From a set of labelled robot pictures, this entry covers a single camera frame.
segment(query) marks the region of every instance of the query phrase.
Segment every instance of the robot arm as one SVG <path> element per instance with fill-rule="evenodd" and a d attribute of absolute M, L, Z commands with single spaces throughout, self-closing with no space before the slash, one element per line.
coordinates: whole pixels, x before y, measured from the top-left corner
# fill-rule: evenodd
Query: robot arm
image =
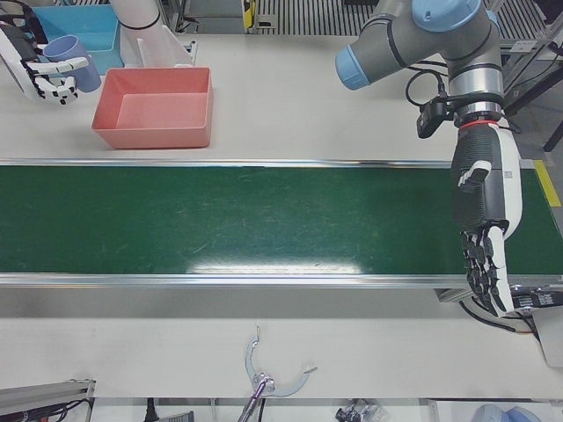
<path fill-rule="evenodd" d="M 417 130 L 428 137 L 445 120 L 459 128 L 451 179 L 467 279 L 501 316 L 514 310 L 504 240 L 520 222 L 522 194 L 514 138 L 497 124 L 504 92 L 499 28 L 481 0 L 409 3 L 382 0 L 358 40 L 338 54 L 336 69 L 357 90 L 430 55 L 443 57 L 450 93 L 420 108 Z"/>

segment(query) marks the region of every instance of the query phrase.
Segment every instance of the yellow tape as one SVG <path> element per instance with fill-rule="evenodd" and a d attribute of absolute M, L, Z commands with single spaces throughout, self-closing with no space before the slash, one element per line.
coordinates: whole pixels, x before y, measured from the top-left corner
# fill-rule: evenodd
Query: yellow tape
<path fill-rule="evenodd" d="M 256 0 L 243 0 L 243 20 L 245 22 L 245 29 L 250 29 L 254 26 L 254 13 L 256 12 Z"/>
<path fill-rule="evenodd" d="M 559 199 L 552 179 L 549 177 L 549 173 L 545 168 L 544 160 L 534 160 L 534 166 L 536 167 L 537 176 L 544 188 L 545 197 L 547 198 L 547 202 L 549 202 L 550 207 L 561 207 L 561 200 Z"/>

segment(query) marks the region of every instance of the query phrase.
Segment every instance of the white tabletop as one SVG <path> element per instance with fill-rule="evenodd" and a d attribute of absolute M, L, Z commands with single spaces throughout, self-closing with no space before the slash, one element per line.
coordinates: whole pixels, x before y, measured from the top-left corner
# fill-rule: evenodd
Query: white tabletop
<path fill-rule="evenodd" d="M 25 98 L 0 66 L 1 157 L 446 160 L 456 130 L 416 135 L 418 109 L 405 100 L 404 70 L 360 91 L 336 76 L 334 57 L 349 37 L 197 35 L 196 65 L 211 68 L 215 103 L 206 149 L 114 150 L 91 130 L 101 89 L 74 104 Z M 436 93 L 432 77 L 414 86 Z"/>
<path fill-rule="evenodd" d="M 99 93 L 33 103 L 1 68 L 1 157 L 451 159 L 451 125 L 417 139 L 418 110 L 403 98 L 409 71 L 363 91 L 341 86 L 333 58 L 351 39 L 197 40 L 215 86 L 209 148 L 112 150 L 90 130 Z M 0 388 L 91 377 L 99 397 L 247 396 L 256 324 L 257 366 L 280 384 L 319 367 L 299 397 L 563 396 L 563 372 L 545 365 L 534 338 L 479 324 L 428 290 L 6 288 Z"/>

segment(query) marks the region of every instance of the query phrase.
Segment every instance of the metal clamp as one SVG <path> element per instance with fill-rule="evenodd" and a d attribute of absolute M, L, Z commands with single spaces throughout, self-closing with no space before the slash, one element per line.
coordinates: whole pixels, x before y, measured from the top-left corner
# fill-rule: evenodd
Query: metal clamp
<path fill-rule="evenodd" d="M 261 384 L 265 384 L 264 390 L 262 393 L 263 397 L 288 397 L 291 396 L 297 391 L 299 391 L 309 379 L 309 376 L 317 370 L 316 367 L 306 370 L 303 372 L 299 380 L 291 387 L 287 387 L 285 389 L 277 389 L 275 387 L 274 378 L 268 375 L 265 372 L 258 372 L 254 365 L 252 364 L 252 355 L 254 353 L 254 349 L 256 345 L 260 342 L 260 328 L 256 327 L 256 336 L 251 340 L 246 348 L 246 373 L 250 378 L 252 383 L 252 388 L 257 389 Z"/>

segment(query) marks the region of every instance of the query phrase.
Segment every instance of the green conveyor belt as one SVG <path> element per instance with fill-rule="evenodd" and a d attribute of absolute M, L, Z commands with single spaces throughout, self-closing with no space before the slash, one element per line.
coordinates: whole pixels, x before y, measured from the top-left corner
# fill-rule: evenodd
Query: green conveyor belt
<path fill-rule="evenodd" d="M 0 273 L 462 274 L 448 170 L 0 167 Z M 563 274 L 535 171 L 512 274 Z"/>

